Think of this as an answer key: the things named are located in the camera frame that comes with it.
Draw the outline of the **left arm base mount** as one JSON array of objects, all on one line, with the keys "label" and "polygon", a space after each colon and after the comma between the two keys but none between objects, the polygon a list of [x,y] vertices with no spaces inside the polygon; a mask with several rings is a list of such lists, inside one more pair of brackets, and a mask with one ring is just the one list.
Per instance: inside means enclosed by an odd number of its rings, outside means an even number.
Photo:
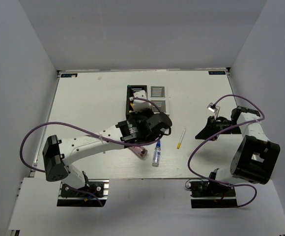
[{"label": "left arm base mount", "polygon": [[103,207],[109,193],[108,179],[89,180],[86,187],[79,191],[61,183],[57,198],[57,207]]}]

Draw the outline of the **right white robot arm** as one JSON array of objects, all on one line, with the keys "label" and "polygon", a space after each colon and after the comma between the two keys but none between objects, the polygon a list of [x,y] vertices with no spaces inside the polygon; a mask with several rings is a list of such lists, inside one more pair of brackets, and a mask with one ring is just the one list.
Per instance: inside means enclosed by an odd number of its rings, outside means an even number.
[{"label": "right white robot arm", "polygon": [[260,117],[259,111],[238,106],[232,110],[230,120],[208,117],[206,126],[195,136],[197,140],[206,140],[225,130],[224,134],[241,134],[243,138],[230,167],[210,173],[209,178],[213,180],[208,182],[207,190],[211,195],[224,192],[224,182],[266,184],[270,180],[281,149],[264,134],[258,122]]}]

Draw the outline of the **corner label sticker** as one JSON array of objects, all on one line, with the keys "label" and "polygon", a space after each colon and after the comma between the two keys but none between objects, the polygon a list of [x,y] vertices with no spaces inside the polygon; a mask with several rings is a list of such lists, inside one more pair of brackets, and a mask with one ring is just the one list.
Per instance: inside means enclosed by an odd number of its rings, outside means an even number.
[{"label": "corner label sticker", "polygon": [[208,71],[209,75],[226,75],[225,71]]},{"label": "corner label sticker", "polygon": [[77,76],[77,73],[64,73],[60,75],[61,78],[76,78]]}]

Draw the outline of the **pink cap candy tube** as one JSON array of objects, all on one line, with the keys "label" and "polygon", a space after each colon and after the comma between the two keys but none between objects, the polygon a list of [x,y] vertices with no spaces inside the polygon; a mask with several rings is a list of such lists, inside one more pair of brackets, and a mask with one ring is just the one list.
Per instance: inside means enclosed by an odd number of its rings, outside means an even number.
[{"label": "pink cap candy tube", "polygon": [[139,159],[145,160],[148,155],[148,150],[145,147],[130,147],[129,148]]}]

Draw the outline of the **left corner label sticker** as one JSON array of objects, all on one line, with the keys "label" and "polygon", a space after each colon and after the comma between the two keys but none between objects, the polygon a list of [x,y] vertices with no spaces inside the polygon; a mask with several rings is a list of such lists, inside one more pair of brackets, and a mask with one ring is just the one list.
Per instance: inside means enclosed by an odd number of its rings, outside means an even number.
[{"label": "left corner label sticker", "polygon": [[77,76],[77,73],[64,73],[60,75],[61,78],[76,78]]}]

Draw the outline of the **right corner label sticker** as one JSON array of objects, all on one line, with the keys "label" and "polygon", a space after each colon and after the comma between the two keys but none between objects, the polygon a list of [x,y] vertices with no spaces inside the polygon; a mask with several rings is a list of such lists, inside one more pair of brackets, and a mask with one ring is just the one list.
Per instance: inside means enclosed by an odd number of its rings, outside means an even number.
[{"label": "right corner label sticker", "polygon": [[226,75],[225,71],[208,71],[209,75]]}]

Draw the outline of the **blue spray bottle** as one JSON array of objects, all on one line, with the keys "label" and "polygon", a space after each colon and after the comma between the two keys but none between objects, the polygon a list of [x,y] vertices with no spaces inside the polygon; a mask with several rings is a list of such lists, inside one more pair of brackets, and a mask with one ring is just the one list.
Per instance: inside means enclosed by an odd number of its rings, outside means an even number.
[{"label": "blue spray bottle", "polygon": [[160,157],[161,157],[161,142],[160,140],[157,141],[154,154],[153,154],[153,160],[152,160],[152,166],[158,167],[160,163]]}]

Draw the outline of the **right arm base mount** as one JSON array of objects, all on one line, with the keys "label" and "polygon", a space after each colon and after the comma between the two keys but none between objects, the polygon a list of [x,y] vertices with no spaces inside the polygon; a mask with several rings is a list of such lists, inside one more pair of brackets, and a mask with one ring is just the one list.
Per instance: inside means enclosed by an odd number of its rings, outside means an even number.
[{"label": "right arm base mount", "polygon": [[238,206],[235,190],[222,184],[195,178],[186,181],[185,189],[190,192],[192,209]]}]

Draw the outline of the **white slotted pen holder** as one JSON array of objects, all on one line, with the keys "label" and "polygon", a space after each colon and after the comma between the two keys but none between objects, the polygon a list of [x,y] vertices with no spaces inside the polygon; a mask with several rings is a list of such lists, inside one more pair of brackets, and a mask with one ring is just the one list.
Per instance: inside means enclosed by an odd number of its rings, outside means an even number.
[{"label": "white slotted pen holder", "polygon": [[165,86],[150,86],[148,88],[148,99],[155,103],[161,112],[170,115],[169,94]]}]

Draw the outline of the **black slotted pen holder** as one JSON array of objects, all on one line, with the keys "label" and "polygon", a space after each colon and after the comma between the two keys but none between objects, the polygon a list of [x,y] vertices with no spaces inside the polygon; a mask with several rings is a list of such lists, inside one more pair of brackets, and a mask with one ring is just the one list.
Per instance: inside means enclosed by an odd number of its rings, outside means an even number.
[{"label": "black slotted pen holder", "polygon": [[[130,85],[130,86],[135,90],[135,92],[144,90],[147,93],[147,85]],[[126,109],[125,110],[126,118],[128,118],[129,115],[130,115],[130,112],[129,112],[130,111],[130,103],[131,103],[130,97],[133,97],[133,95],[130,96],[130,94],[128,92],[128,89],[127,89],[127,93],[126,93],[126,108],[125,108]]]}]

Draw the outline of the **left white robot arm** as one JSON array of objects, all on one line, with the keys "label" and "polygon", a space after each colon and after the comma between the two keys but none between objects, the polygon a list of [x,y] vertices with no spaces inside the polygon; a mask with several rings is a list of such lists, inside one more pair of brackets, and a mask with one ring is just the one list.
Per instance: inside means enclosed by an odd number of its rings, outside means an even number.
[{"label": "left white robot arm", "polygon": [[146,110],[98,133],[71,139],[52,135],[42,151],[46,181],[61,181],[72,187],[78,196],[84,196],[89,191],[88,177],[73,165],[74,162],[110,150],[150,145],[165,132],[170,132],[171,127],[172,121],[167,114]]}]

